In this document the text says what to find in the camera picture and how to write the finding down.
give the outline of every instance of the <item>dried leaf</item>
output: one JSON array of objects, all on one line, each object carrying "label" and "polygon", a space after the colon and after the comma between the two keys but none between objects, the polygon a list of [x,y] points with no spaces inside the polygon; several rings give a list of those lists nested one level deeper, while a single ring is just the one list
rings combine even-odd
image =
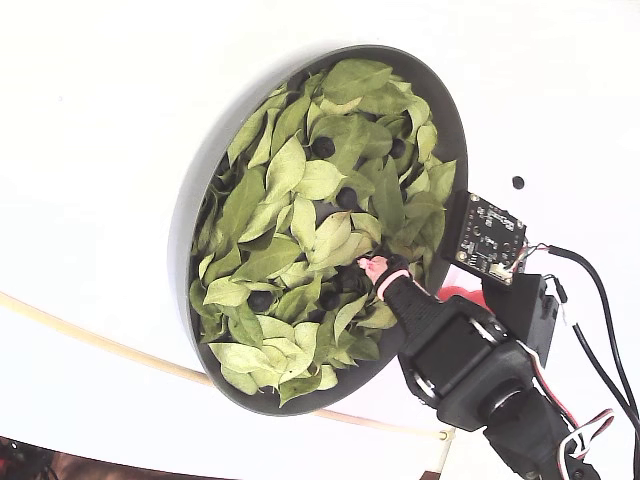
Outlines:
[{"label": "dried leaf", "polygon": [[304,150],[294,135],[278,150],[269,164],[265,202],[273,203],[289,193],[302,180],[305,163]]},{"label": "dried leaf", "polygon": [[300,247],[290,239],[274,236],[266,250],[252,252],[249,260],[233,274],[233,280],[259,281],[293,263]]},{"label": "dried leaf", "polygon": [[355,317],[355,315],[362,310],[364,307],[364,302],[367,300],[367,295],[363,295],[358,298],[355,302],[348,303],[344,307],[340,309],[338,314],[336,315],[336,321],[333,327],[334,339],[336,343],[338,343],[338,338],[340,338],[340,334],[347,327],[349,322]]},{"label": "dried leaf", "polygon": [[332,102],[344,104],[385,85],[391,71],[390,66],[373,60],[341,60],[322,82],[322,91]]}]

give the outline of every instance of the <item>green leaf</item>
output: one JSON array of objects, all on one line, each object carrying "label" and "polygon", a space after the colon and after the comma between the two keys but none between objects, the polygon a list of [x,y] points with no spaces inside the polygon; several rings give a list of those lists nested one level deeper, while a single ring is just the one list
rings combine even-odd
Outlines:
[{"label": "green leaf", "polygon": [[330,196],[345,178],[338,168],[324,160],[307,162],[300,183],[293,191],[309,200],[324,200]]},{"label": "green leaf", "polygon": [[313,355],[313,364],[319,367],[329,358],[329,353],[335,346],[333,325],[336,316],[333,312],[325,314],[324,322],[318,327],[316,334],[316,350]]},{"label": "green leaf", "polygon": [[276,225],[278,214],[289,204],[290,198],[287,194],[273,203],[260,202],[253,212],[253,215],[251,215],[247,228],[238,241],[249,242],[258,238],[267,230],[272,229]]},{"label": "green leaf", "polygon": [[407,218],[417,218],[429,215],[432,212],[443,211],[444,207],[431,192],[416,193],[404,206],[404,214]]},{"label": "green leaf", "polygon": [[358,338],[349,348],[347,353],[356,360],[379,360],[380,350],[372,339]]},{"label": "green leaf", "polygon": [[257,165],[262,165],[269,161],[269,152],[271,151],[271,138],[273,135],[273,126],[276,121],[276,117],[280,113],[279,108],[270,108],[267,110],[267,125],[264,128],[262,138],[256,147],[256,151],[253,152],[251,160],[249,160],[249,168]]},{"label": "green leaf", "polygon": [[226,313],[229,315],[229,332],[237,342],[252,347],[262,346],[264,335],[260,322],[247,302],[238,308],[227,309]]},{"label": "green leaf", "polygon": [[360,310],[362,310],[362,307],[364,307],[364,302],[366,302],[366,300],[367,295],[363,295],[355,302],[348,303],[340,309],[340,311],[336,315],[336,322],[333,327],[334,339],[336,343],[338,343],[340,334],[344,331],[349,322],[353,319],[353,317],[355,317],[358,312],[360,312]]},{"label": "green leaf", "polygon": [[418,161],[424,163],[428,158],[433,147],[438,143],[438,131],[436,126],[428,122],[426,125],[418,129]]},{"label": "green leaf", "polygon": [[263,199],[265,190],[260,168],[248,170],[233,189],[222,207],[222,216],[216,222],[225,248],[216,255],[226,255],[247,226],[251,214]]},{"label": "green leaf", "polygon": [[320,380],[318,390],[329,390],[338,384],[338,377],[331,366],[322,365],[320,374],[322,375],[322,380]]},{"label": "green leaf", "polygon": [[230,275],[240,266],[240,263],[242,263],[240,250],[237,245],[234,245],[224,257],[209,264],[202,279],[203,285],[208,287],[216,278]]},{"label": "green leaf", "polygon": [[376,191],[372,200],[373,207],[378,213],[383,235],[394,235],[402,228],[404,214],[402,212],[402,194],[393,158],[387,160],[387,165],[376,183]]},{"label": "green leaf", "polygon": [[411,117],[411,133],[409,138],[415,138],[418,133],[418,128],[424,125],[431,115],[431,109],[429,104],[421,97],[414,95],[411,97],[413,100],[407,107],[409,117]]},{"label": "green leaf", "polygon": [[251,290],[244,285],[233,283],[231,277],[222,277],[209,284],[204,304],[215,303],[217,305],[237,307],[249,298],[250,293]]},{"label": "green leaf", "polygon": [[280,148],[298,130],[303,128],[304,116],[309,110],[311,97],[303,95],[285,108],[276,122],[271,140],[271,155],[276,155]]},{"label": "green leaf", "polygon": [[376,242],[382,243],[382,227],[373,215],[368,213],[352,213],[351,221],[356,230],[363,230]]},{"label": "green leaf", "polygon": [[322,91],[331,101],[344,104],[382,87],[389,80],[391,71],[390,66],[373,60],[341,60],[322,82]]},{"label": "green leaf", "polygon": [[265,339],[282,337],[292,342],[295,341],[295,337],[293,336],[293,327],[288,323],[267,315],[256,315],[256,317],[260,322],[260,327],[262,328],[262,333]]},{"label": "green leaf", "polygon": [[273,203],[290,192],[302,180],[305,163],[304,150],[294,135],[278,150],[269,164],[265,202]]},{"label": "green leaf", "polygon": [[311,143],[318,137],[333,140],[336,152],[327,160],[340,173],[349,175],[369,139],[369,122],[361,115],[328,115],[319,119],[311,132]]},{"label": "green leaf", "polygon": [[358,109],[375,115],[390,115],[402,113],[409,105],[411,97],[402,93],[395,85],[387,83],[366,94]]},{"label": "green leaf", "polygon": [[378,123],[367,121],[369,137],[361,155],[367,158],[382,157],[391,150],[391,132]]},{"label": "green leaf", "polygon": [[229,165],[233,166],[242,153],[256,138],[260,128],[262,128],[262,120],[264,114],[270,108],[282,108],[287,100],[287,94],[281,93],[273,97],[269,97],[258,109],[247,119],[242,125],[236,136],[231,141],[227,152],[229,154]]},{"label": "green leaf", "polygon": [[431,177],[431,192],[439,202],[444,203],[451,193],[453,179],[456,176],[456,161],[434,166],[429,170],[429,176]]},{"label": "green leaf", "polygon": [[321,375],[309,378],[294,378],[280,384],[280,408],[292,398],[314,392],[320,386]]},{"label": "green leaf", "polygon": [[236,387],[242,393],[255,395],[258,391],[258,385],[248,373],[234,372],[224,365],[220,368],[220,373],[222,373],[222,376],[227,382]]},{"label": "green leaf", "polygon": [[426,246],[430,247],[432,250],[437,250],[438,245],[442,241],[442,236],[444,235],[444,226],[445,226],[445,215],[444,211],[436,211],[429,215],[427,221],[420,230],[420,234],[425,239]]},{"label": "green leaf", "polygon": [[305,312],[314,309],[314,304],[320,297],[321,282],[322,277],[317,275],[310,284],[301,285],[285,293],[276,308],[276,317],[284,322],[293,323]]},{"label": "green leaf", "polygon": [[391,328],[396,324],[396,317],[391,312],[391,309],[384,303],[378,302],[374,304],[373,311],[369,316],[357,323],[358,327],[367,328]]},{"label": "green leaf", "polygon": [[233,274],[233,280],[259,281],[293,263],[300,247],[290,239],[274,236],[266,250],[252,252],[249,260]]},{"label": "green leaf", "polygon": [[296,197],[293,201],[291,234],[298,241],[303,251],[308,252],[313,248],[313,243],[316,239],[316,209],[311,200]]},{"label": "green leaf", "polygon": [[220,364],[234,372],[274,371],[269,358],[259,348],[239,343],[210,343],[209,347]]}]

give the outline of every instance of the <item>electronic component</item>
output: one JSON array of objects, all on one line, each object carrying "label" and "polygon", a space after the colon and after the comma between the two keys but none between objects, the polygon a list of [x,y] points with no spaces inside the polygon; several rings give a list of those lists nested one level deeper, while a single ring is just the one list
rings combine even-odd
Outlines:
[{"label": "electronic component", "polygon": [[442,256],[483,279],[510,286],[522,258],[527,227],[474,193],[456,194]]}]

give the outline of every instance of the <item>pink band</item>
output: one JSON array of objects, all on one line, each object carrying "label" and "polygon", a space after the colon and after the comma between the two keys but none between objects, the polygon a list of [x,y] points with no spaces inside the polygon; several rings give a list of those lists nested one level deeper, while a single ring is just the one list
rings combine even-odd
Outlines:
[{"label": "pink band", "polygon": [[391,275],[385,278],[382,284],[378,287],[378,297],[380,297],[380,300],[384,302],[384,291],[389,285],[391,285],[391,282],[399,277],[411,278],[411,275],[409,275],[409,272],[407,272],[406,270],[398,270],[397,272],[393,272]]}]

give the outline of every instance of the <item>hole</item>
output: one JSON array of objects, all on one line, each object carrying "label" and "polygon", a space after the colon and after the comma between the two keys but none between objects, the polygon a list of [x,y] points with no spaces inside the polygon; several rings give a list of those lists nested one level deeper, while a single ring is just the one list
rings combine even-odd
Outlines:
[{"label": "hole", "polygon": [[513,188],[516,190],[522,190],[524,188],[524,178],[519,175],[516,175],[511,179],[511,183],[513,184]]}]

